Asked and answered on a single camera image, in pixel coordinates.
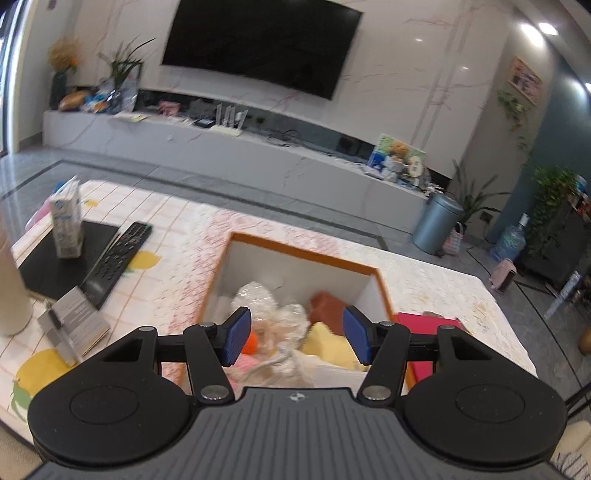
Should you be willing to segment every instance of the black circular base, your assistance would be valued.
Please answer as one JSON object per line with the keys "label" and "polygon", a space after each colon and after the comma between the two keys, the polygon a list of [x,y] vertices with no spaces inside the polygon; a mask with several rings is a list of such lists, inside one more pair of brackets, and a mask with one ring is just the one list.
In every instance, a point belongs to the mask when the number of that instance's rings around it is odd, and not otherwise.
{"label": "black circular base", "polygon": [[409,428],[426,447],[482,467],[548,459],[566,423],[564,401],[520,368],[463,362],[415,385],[404,401]]}
{"label": "black circular base", "polygon": [[120,362],[75,368],[41,390],[28,412],[45,457],[87,468],[146,458],[171,445],[189,420],[179,387]]}

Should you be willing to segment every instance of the television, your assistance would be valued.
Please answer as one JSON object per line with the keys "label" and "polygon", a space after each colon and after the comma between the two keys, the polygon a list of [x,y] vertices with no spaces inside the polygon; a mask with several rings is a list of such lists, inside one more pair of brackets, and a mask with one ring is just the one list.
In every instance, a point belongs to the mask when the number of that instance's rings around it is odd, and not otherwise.
{"label": "television", "polygon": [[181,0],[163,64],[331,99],[361,16],[328,0]]}

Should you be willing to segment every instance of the ceiling light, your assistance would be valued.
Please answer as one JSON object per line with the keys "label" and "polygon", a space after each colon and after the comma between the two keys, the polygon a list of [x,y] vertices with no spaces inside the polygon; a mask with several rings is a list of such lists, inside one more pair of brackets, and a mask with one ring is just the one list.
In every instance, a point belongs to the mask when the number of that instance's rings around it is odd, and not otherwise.
{"label": "ceiling light", "polygon": [[521,24],[521,30],[523,33],[525,33],[525,35],[527,35],[533,45],[537,47],[544,46],[544,37],[533,25],[530,25],[529,23],[523,23]]}
{"label": "ceiling light", "polygon": [[545,33],[546,35],[558,35],[558,30],[556,30],[549,23],[540,23],[540,24],[538,24],[538,26],[539,26],[540,30],[542,31],[542,33]]}

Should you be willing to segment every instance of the yellow sponge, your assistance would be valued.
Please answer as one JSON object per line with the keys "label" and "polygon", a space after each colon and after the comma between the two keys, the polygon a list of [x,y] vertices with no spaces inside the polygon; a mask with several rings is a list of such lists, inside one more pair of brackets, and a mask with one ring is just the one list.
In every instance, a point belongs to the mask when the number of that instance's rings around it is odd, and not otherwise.
{"label": "yellow sponge", "polygon": [[322,322],[315,323],[300,349],[306,355],[315,355],[321,360],[349,370],[364,371],[345,337],[335,335]]}

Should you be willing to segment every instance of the cardboard box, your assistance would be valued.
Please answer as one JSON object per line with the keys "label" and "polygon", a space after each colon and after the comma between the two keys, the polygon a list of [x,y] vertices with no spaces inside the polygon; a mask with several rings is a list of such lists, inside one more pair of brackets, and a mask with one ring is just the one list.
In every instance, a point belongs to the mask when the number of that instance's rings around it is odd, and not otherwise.
{"label": "cardboard box", "polygon": [[373,322],[394,318],[376,268],[234,232],[209,286],[198,322],[213,317],[221,297],[233,297],[252,281],[271,290],[279,305],[306,307],[316,293],[327,291],[347,305],[356,306]]}

